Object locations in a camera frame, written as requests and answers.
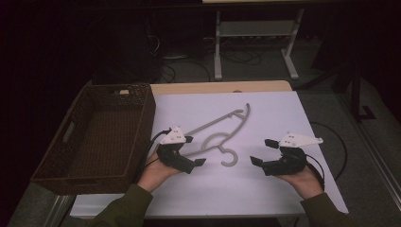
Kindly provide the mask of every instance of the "brown woven basket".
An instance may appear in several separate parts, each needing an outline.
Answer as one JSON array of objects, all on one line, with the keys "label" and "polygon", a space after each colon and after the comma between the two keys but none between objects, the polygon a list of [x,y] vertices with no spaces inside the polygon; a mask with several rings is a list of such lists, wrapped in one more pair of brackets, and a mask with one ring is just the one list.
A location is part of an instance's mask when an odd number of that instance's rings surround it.
[{"label": "brown woven basket", "polygon": [[84,87],[31,181],[58,195],[124,193],[150,141],[149,84]]}]

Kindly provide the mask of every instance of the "white board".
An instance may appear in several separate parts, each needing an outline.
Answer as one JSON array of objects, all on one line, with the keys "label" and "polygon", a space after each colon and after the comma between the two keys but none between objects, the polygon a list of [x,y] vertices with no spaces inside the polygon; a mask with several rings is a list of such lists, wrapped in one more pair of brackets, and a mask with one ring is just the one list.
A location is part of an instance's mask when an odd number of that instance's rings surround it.
[{"label": "white board", "polygon": [[[237,164],[223,166],[221,161],[231,162],[233,156],[222,154],[217,148],[190,157],[206,158],[206,162],[195,167],[191,174],[173,176],[156,189],[146,218],[279,217],[304,213],[302,198],[288,183],[265,176],[262,168],[253,166],[250,160],[250,156],[265,162],[280,158],[280,151],[267,148],[265,139],[278,141],[288,131],[314,136],[295,92],[167,95],[155,99],[152,135],[176,126],[186,133],[237,109],[245,114],[246,103],[250,104],[251,112],[243,128],[223,145],[237,153]],[[193,134],[192,143],[185,144],[180,153],[200,149],[209,135],[231,132],[240,122],[240,118],[233,116]],[[341,212],[347,213],[319,146],[310,145],[303,150],[321,163],[326,193]],[[70,215],[94,217],[119,197],[117,194],[77,196]]]}]

